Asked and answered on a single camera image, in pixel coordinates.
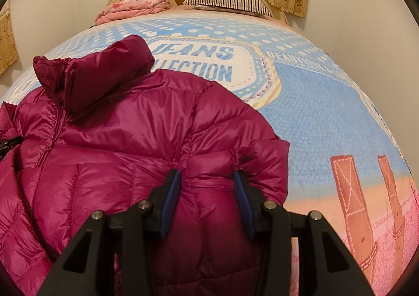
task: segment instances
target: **pink floral blanket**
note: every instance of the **pink floral blanket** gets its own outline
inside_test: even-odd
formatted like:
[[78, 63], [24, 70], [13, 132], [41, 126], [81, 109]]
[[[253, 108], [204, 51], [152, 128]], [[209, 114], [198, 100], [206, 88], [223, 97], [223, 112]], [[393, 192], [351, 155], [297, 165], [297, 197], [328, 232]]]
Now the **pink floral blanket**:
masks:
[[135, 16], [156, 14], [169, 9], [169, 0], [125, 0], [107, 6], [96, 17], [95, 25]]

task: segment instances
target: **metal screw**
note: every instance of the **metal screw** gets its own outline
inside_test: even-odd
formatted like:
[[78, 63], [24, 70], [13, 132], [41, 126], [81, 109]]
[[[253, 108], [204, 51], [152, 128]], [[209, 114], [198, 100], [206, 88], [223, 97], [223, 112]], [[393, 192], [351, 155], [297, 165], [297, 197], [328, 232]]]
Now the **metal screw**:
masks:
[[138, 202], [138, 207], [142, 208], [143, 210], [145, 210], [146, 208], [149, 208], [150, 206], [151, 206], [151, 203], [146, 199]]
[[315, 221], [318, 221], [319, 219], [322, 219], [322, 214], [319, 211], [311, 211], [310, 217], [313, 218]]
[[92, 213], [92, 218], [93, 218], [95, 221], [99, 220], [99, 219], [100, 219], [100, 218], [102, 218], [102, 217], [103, 217], [103, 211], [96, 210], [95, 212], [93, 212], [93, 213]]
[[268, 210], [273, 210], [276, 208], [277, 204], [274, 201], [267, 200], [263, 203], [263, 206], [266, 207]]

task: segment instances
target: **printed bedspread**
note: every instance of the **printed bedspread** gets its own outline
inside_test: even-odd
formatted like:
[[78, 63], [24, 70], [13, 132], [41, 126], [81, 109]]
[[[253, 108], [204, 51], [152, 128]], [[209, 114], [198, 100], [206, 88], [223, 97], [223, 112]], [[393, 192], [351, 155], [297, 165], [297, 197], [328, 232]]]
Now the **printed bedspread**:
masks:
[[[373, 103], [323, 51], [273, 21], [167, 11], [86, 30], [47, 53], [81, 57], [131, 34], [146, 39], [154, 69], [216, 80], [291, 143], [288, 210], [320, 210], [360, 264], [377, 296], [392, 288], [419, 243], [416, 185]], [[27, 69], [3, 100], [40, 84]], [[298, 251], [293, 246], [297, 295]]]

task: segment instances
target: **bed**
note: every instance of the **bed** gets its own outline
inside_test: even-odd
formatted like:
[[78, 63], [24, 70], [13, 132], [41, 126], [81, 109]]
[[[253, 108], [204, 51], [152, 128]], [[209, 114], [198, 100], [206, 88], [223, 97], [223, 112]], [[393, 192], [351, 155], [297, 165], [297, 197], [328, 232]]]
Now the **bed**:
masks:
[[[174, 8], [166, 12], [85, 30], [46, 56], [82, 57], [135, 34], [152, 50], [153, 69], [194, 73], [232, 91], [291, 143], [285, 208], [320, 210], [375, 294], [385, 296], [419, 244], [419, 207], [402, 151], [374, 104], [266, 0], [276, 18], [185, 9], [183, 1], [171, 0]], [[39, 86], [30, 67], [2, 101], [17, 104]], [[293, 296], [297, 282], [293, 242]]]

